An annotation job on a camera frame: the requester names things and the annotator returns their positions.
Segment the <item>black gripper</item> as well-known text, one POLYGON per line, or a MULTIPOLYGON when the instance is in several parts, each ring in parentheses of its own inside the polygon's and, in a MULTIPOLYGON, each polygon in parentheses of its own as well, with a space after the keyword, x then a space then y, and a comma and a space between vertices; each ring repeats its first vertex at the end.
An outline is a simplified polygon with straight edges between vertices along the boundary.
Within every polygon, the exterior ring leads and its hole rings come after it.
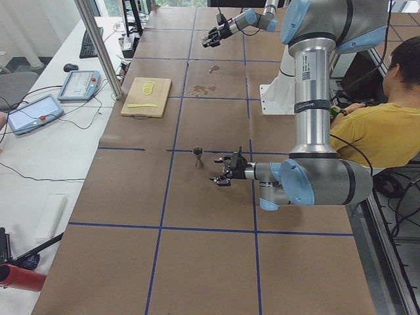
POLYGON ((247 179, 255 180, 255 164, 249 163, 244 156, 242 156, 242 147, 233 152, 230 156, 222 156, 214 160, 215 163, 223 163, 223 175, 218 177, 211 177, 209 180, 214 182, 217 186, 230 186, 232 179, 247 179))
POLYGON ((235 18, 226 19, 222 13, 217 14, 217 24, 219 28, 213 28, 208 31, 208 34, 204 37, 211 38, 210 40, 203 40, 202 45, 204 48, 207 47, 218 47, 221 45, 221 40, 230 37, 237 32, 237 25, 235 18))

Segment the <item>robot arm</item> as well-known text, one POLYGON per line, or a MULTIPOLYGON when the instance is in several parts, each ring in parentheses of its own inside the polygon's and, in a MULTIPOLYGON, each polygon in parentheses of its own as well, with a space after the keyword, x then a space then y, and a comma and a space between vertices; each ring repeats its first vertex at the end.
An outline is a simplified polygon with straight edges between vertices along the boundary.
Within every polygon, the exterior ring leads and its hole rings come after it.
POLYGON ((226 39, 237 32, 241 32, 248 26, 253 26, 258 30, 274 32, 278 20, 276 11, 278 1, 266 1, 263 13, 257 13, 254 9, 247 9, 239 15, 226 19, 221 10, 217 14, 218 27, 212 28, 206 37, 201 40, 203 47, 217 47, 223 39, 226 39))
POLYGON ((388 1, 292 1, 280 32, 295 62, 297 143, 281 162, 249 163, 240 152, 224 156, 219 186, 233 179, 257 180, 260 207, 346 205, 365 200, 371 173, 339 159, 330 144, 329 57, 365 51, 382 43, 389 19, 388 1))

